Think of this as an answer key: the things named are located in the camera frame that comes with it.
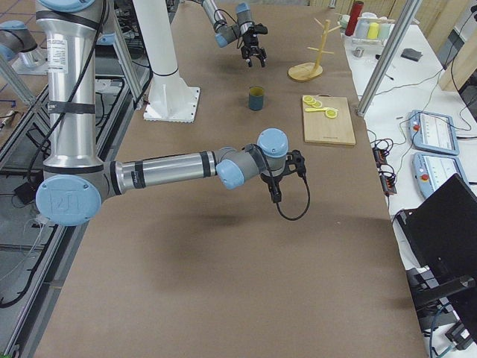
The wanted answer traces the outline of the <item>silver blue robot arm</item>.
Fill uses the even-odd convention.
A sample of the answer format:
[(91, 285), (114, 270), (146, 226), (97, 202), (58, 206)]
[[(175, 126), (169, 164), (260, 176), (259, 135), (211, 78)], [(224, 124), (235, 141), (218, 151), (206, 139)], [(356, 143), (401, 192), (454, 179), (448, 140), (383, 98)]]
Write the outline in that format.
[(218, 176), (228, 189), (260, 176), (274, 202), (290, 174), (283, 131), (269, 128), (236, 150), (172, 155), (121, 163), (98, 157), (95, 139), (95, 45), (112, 19), (108, 1), (38, 1), (37, 23), (48, 50), (48, 138), (51, 153), (36, 193), (40, 213), (55, 224), (89, 221), (108, 198), (130, 189)]
[(199, 1), (209, 18), (215, 32), (215, 40), (220, 48), (234, 41), (239, 41), (241, 56), (249, 67), (252, 67), (252, 57), (256, 57), (261, 67), (265, 67), (267, 54), (259, 44), (259, 35), (266, 35), (268, 28), (253, 20), (248, 3), (242, 2), (236, 6), (234, 19), (225, 10), (219, 9), (214, 1)]

